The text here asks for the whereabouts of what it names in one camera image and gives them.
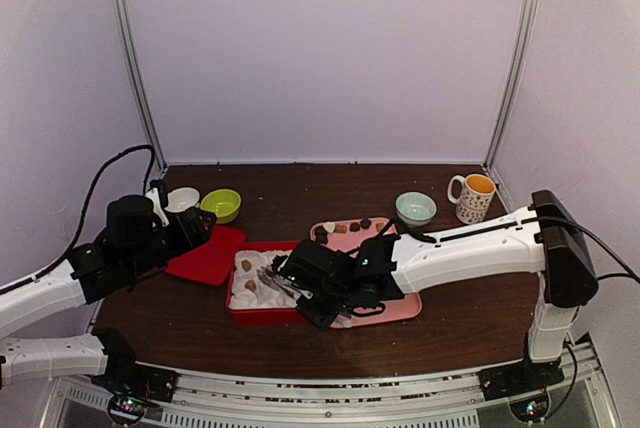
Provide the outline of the red tin lid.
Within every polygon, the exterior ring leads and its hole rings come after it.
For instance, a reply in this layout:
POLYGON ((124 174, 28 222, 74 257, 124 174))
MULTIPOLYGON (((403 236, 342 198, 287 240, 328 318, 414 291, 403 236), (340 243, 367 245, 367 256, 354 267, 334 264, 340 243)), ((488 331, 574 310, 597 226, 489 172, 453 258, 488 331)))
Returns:
POLYGON ((243 230, 217 225, 207 243, 173 259, 166 273, 190 282, 221 286, 234 268, 236 252, 246 240, 243 230))

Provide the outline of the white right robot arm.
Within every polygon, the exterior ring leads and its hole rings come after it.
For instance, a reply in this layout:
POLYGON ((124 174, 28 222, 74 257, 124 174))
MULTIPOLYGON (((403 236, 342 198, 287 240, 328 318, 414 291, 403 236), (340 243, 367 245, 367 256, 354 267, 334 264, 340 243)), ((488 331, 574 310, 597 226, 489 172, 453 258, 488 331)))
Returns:
POLYGON ((428 234, 382 229, 350 252, 304 240, 276 257, 272 270, 294 290, 297 311, 320 329, 340 316, 378 316, 388 302, 435 286, 534 273, 540 285, 526 355, 512 371, 526 390, 550 374, 579 307, 599 288, 582 231, 548 190, 501 218, 428 234))

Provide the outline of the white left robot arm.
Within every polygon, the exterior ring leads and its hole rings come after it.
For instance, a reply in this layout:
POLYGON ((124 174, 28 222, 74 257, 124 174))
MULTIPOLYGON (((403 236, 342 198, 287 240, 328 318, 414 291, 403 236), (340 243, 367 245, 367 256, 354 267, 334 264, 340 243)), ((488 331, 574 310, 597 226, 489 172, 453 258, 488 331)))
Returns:
POLYGON ((97 238, 66 250, 49 266, 1 288, 1 384, 87 375, 110 391, 133 392, 144 372, 115 329, 62 338, 19 339, 17 333, 60 312, 133 290, 152 271, 208 243, 216 216, 198 205, 171 210, 161 182, 106 209, 97 238))

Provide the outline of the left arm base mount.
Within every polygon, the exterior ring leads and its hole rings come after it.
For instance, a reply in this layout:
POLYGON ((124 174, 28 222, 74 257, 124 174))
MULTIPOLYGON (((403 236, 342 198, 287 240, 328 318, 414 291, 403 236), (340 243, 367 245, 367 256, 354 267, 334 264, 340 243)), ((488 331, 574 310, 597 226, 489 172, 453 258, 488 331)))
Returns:
POLYGON ((178 373, 136 362, 109 364, 101 375, 91 376, 94 385, 111 393, 127 395, 143 401, 173 400, 178 373))

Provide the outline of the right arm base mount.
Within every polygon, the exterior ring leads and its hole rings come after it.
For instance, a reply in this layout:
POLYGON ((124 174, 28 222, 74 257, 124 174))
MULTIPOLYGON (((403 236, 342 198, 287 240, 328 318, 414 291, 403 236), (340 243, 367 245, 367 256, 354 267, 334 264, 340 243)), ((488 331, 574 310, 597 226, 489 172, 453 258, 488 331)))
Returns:
POLYGON ((492 401, 541 390, 561 383, 565 377, 563 370, 553 363, 519 362, 481 370, 478 379, 484 399, 492 401))

